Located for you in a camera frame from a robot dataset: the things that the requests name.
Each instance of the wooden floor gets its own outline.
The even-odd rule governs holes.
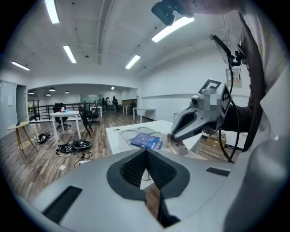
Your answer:
[[[137,124],[140,118],[132,115],[123,115],[121,113],[103,113],[103,117],[99,118],[100,125],[92,124],[93,134],[92,138],[88,133],[82,134],[82,138],[92,142],[92,147],[89,150],[93,153],[92,160],[110,155],[110,149],[106,137],[106,128],[115,126],[125,126]],[[143,122],[152,121],[150,119],[143,119]],[[68,143],[77,139],[76,122],[69,121],[72,127],[66,129],[66,135],[62,134],[62,130],[58,130],[58,136],[62,143]],[[33,123],[32,129],[26,126],[26,131],[30,137],[33,134],[40,134],[47,131],[53,132],[51,122]],[[22,142],[25,141],[25,134],[22,129],[19,130]],[[74,169],[74,164],[80,160],[80,153],[78,155],[70,155],[67,158],[56,156],[55,150],[57,142],[55,138],[51,138],[42,145],[36,145],[39,153],[37,153],[32,146],[25,149],[27,162],[23,163],[18,150],[16,135],[14,132],[0,140],[0,165],[2,172],[6,177],[7,183],[10,185],[15,194],[22,196],[27,201],[31,202],[33,199],[53,181],[64,176],[66,173]],[[208,146],[205,139],[201,139],[198,145],[197,154],[208,160],[215,160],[225,162],[220,148]],[[65,165],[66,169],[61,171],[59,166]],[[147,192],[147,207],[154,216],[157,216],[159,206],[159,190],[153,188]]]

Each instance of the fluorescent light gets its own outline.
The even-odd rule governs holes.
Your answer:
[[[67,53],[68,57],[70,58],[71,62],[76,63],[76,60],[73,57],[73,54],[72,54],[70,47],[68,45],[64,45],[63,48],[64,48],[65,52]]]
[[[20,68],[23,68],[23,69],[27,70],[27,71],[29,71],[29,70],[30,70],[29,68],[27,68],[27,67],[24,67],[23,65],[21,65],[21,64],[18,64],[18,63],[16,63],[15,61],[12,61],[12,63],[13,63],[14,65],[16,65],[16,66],[20,67]]]
[[[45,0],[46,9],[48,11],[50,20],[53,24],[59,23],[58,13],[56,12],[54,0]]]
[[[140,59],[140,56],[135,55],[133,59],[127,64],[126,69],[130,69],[138,60]]]
[[[194,21],[194,18],[186,18],[182,17],[181,19],[175,21],[170,27],[164,28],[162,31],[160,31],[157,35],[155,35],[152,40],[157,43],[160,40],[162,40],[165,36],[169,35],[170,33],[176,31],[177,29],[185,26],[186,24],[189,24]]]

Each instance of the white desk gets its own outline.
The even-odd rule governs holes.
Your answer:
[[[136,108],[136,107],[134,107],[133,108],[133,120],[135,119],[135,110],[145,111],[145,114],[146,114],[146,111],[154,111],[154,121],[156,121],[156,109]]]
[[[179,114],[179,112],[173,113],[173,122],[175,122],[175,118],[178,114]]]
[[[101,118],[102,118],[103,115],[102,115],[102,107],[101,107],[101,106],[98,106],[98,107],[96,107],[96,106],[91,106],[91,107],[90,107],[90,111],[94,111],[96,108],[100,109],[100,115],[101,115]]]
[[[124,114],[124,107],[126,107],[126,114],[128,114],[128,107],[130,106],[123,106],[123,114]]]
[[[118,127],[106,128],[106,133],[107,133],[107,138],[108,138],[108,142],[109,142],[111,155],[115,155],[115,154],[118,154],[120,152],[125,151],[125,150],[121,150],[119,147],[118,133],[120,131],[124,131],[124,130],[128,130],[128,129],[136,128],[138,126],[142,126],[142,127],[151,128],[151,129],[158,131],[162,134],[167,134],[167,133],[171,132],[172,125],[173,125],[172,122],[160,120],[160,121],[146,122],[146,123],[143,123],[142,125],[134,124],[134,125],[128,125],[128,126],[118,126]],[[183,143],[189,150],[191,150],[199,142],[199,139],[201,138],[201,136],[202,136],[202,133],[200,133],[194,137],[183,140]],[[190,158],[204,160],[203,157],[201,157],[195,153],[191,153],[191,154],[186,155],[186,156],[190,157]],[[145,189],[148,186],[150,186],[152,183],[153,183],[152,180],[148,180],[148,181],[142,180],[140,188]]]
[[[53,128],[54,128],[54,136],[56,138],[57,141],[59,141],[59,137],[58,137],[58,131],[56,130],[56,125],[55,125],[55,117],[59,117],[60,122],[62,124],[62,130],[63,130],[63,134],[65,134],[64,132],[64,127],[63,127],[63,117],[75,117],[76,118],[76,124],[77,124],[77,133],[78,133],[78,138],[81,139],[81,132],[80,132],[80,127],[78,125],[78,117],[77,115],[79,114],[78,111],[69,111],[66,113],[61,113],[61,112],[57,112],[57,113],[52,113],[51,117],[53,120]]]

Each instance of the railing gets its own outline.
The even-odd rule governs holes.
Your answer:
[[[64,104],[66,109],[69,111],[78,111],[78,107],[81,105],[86,111],[90,110],[91,106],[96,106],[96,102],[94,103],[72,103],[72,104]],[[29,121],[33,119],[35,121],[50,121],[51,114],[53,113],[54,105],[47,106],[36,106],[28,108]]]

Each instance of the table leg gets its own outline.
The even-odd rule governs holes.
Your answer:
[[[55,125],[54,117],[52,118],[52,120],[53,120],[54,136],[56,138],[56,141],[59,141],[58,131],[56,130],[56,125]]]
[[[78,133],[78,138],[81,139],[81,132],[80,132],[80,127],[78,125],[78,118],[77,118],[77,115],[76,115],[76,124],[77,124],[77,133]]]
[[[82,133],[85,133],[85,126],[83,125],[82,116],[81,116],[81,124],[82,124]]]
[[[31,145],[32,145],[32,146],[34,147],[34,149],[38,152],[38,150],[36,149],[35,145],[34,145],[33,142],[31,141],[31,139],[29,138],[29,136],[28,136],[28,134],[27,134],[27,132],[26,132],[24,126],[23,126],[22,128],[23,128],[23,130],[24,130],[24,133],[26,134],[26,137],[27,137],[28,140],[30,141]]]
[[[62,124],[63,134],[65,135],[65,132],[64,132],[64,126],[63,126],[63,118],[62,118],[62,117],[59,117],[59,119],[60,119],[60,123]]]
[[[24,159],[25,154],[24,154],[24,151],[21,149],[21,146],[20,146],[21,141],[20,141],[20,137],[19,137],[19,130],[18,130],[18,128],[16,128],[15,132],[16,132],[16,139],[17,139],[18,147],[19,147],[19,150],[20,150],[20,153],[21,153],[21,158],[22,158],[24,164],[26,164],[25,159]]]

